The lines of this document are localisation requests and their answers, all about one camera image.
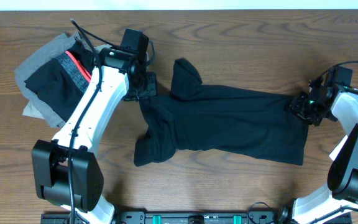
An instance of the red stripe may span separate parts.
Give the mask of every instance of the red stripe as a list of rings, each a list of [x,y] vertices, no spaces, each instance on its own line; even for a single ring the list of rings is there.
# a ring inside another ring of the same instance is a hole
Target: red stripe
[[[84,68],[84,66],[82,66],[82,64],[79,61],[77,61],[76,58],[74,58],[74,56],[68,50],[66,50],[66,54],[72,59],[72,61],[77,66],[77,68],[79,69],[81,74],[84,76],[86,81],[90,82],[91,77],[92,77],[91,74]]]

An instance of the black motor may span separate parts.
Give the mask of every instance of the black motor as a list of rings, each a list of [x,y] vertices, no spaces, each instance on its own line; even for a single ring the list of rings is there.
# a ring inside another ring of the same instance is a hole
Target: black motor
[[[152,46],[153,56],[147,61],[147,46]],[[146,72],[154,59],[153,43],[141,31],[126,29],[120,46],[104,48],[99,54],[102,65],[117,68],[128,74],[129,89],[124,101],[139,101],[157,93],[154,72]]]

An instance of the wood grain surface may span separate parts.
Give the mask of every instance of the wood grain surface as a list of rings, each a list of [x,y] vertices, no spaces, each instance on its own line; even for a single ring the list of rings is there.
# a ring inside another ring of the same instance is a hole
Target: wood grain surface
[[[150,69],[167,88],[180,57],[205,84],[286,94],[306,89],[335,63],[358,60],[358,11],[0,12],[0,223],[39,223],[41,213],[62,211],[37,198],[30,156],[36,140],[58,130],[21,115],[28,101],[13,70],[58,34],[74,33],[70,18],[117,44],[125,28],[142,30],[157,53]],[[358,66],[352,68],[358,88]],[[238,211],[263,201],[278,207],[326,182],[328,154],[344,136],[339,123],[310,127],[303,166],[210,150],[179,151],[167,162],[135,167],[135,141],[146,129],[139,105],[122,102],[102,138],[103,194],[115,205]]]

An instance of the folded clothes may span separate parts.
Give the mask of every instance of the folded clothes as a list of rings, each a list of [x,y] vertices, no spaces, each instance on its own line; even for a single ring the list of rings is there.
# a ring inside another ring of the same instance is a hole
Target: folded clothes
[[[135,165],[163,162],[176,149],[219,149],[302,165],[308,135],[285,108],[292,96],[202,85],[186,59],[173,66],[170,95],[140,101],[149,128],[135,145]]]
[[[64,120],[51,109],[51,107],[38,99],[37,95],[25,87],[25,80],[28,79],[37,69],[42,65],[50,61],[52,58],[64,53],[69,48],[73,47],[76,42],[81,42],[81,45],[88,49],[89,46],[82,40],[79,33],[71,37],[67,37],[66,34],[60,34],[49,43],[42,46],[30,57],[28,57],[23,63],[21,63],[14,71],[15,80],[17,86],[26,97],[32,103],[32,106],[39,111],[49,126],[54,128],[61,128],[64,126]],[[25,114],[32,114],[32,112],[24,111]]]
[[[92,52],[76,42],[38,68],[25,80],[25,87],[68,121],[91,81],[93,67]]]

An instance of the black garment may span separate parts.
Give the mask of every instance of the black garment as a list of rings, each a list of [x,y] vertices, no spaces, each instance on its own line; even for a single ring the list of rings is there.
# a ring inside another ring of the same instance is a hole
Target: black garment
[[[173,66],[171,95],[140,101],[149,125],[136,142],[135,165],[163,162],[175,149],[220,149],[258,159],[303,164],[305,125],[285,108],[292,96],[202,85],[186,59]]]
[[[89,74],[92,72],[93,54],[89,50],[83,49],[77,42],[68,51],[80,61]],[[68,121],[73,114],[89,85],[67,53],[62,53],[42,65],[25,83],[26,88],[48,104],[64,121]]]

